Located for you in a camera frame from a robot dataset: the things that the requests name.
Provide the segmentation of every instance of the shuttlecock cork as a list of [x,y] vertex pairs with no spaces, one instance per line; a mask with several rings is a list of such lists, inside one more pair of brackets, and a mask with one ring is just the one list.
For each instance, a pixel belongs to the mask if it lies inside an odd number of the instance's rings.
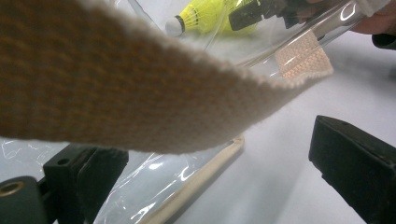
[[[219,27],[221,31],[231,31],[228,15],[238,7],[251,1],[192,0],[178,16],[170,18],[166,22],[165,31],[170,36],[179,36],[189,30],[197,30],[199,33],[205,34],[216,27]],[[244,30],[252,31],[254,27],[255,25],[252,25]]]

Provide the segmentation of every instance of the woven fabric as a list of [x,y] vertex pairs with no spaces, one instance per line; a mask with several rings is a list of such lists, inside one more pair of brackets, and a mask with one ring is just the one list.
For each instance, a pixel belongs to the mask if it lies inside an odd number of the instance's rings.
[[0,0],[0,135],[161,153],[222,144],[324,74],[257,77],[88,0]]

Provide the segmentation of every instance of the shuttlecock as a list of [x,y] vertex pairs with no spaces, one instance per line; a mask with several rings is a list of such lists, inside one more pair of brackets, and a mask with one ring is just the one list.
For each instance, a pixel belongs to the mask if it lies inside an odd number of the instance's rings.
[[251,1],[253,0],[192,0],[178,16],[167,21],[165,31],[171,36],[189,30],[197,30],[201,34],[215,28],[231,31],[228,15]]

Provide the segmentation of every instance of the yellow object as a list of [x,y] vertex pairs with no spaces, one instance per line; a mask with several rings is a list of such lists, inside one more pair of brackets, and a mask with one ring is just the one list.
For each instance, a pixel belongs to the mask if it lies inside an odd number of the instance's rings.
[[219,27],[219,32],[247,34],[255,29],[255,24],[240,31],[233,31],[228,15],[237,8],[253,0],[192,0],[180,13],[185,30],[198,30],[204,34]]

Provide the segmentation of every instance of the white table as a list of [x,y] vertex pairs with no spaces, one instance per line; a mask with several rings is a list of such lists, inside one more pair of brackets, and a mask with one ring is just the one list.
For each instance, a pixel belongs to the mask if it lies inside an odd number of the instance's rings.
[[316,115],[396,146],[396,51],[348,32],[326,47],[334,75],[246,132],[244,153],[177,224],[360,224],[308,160]]

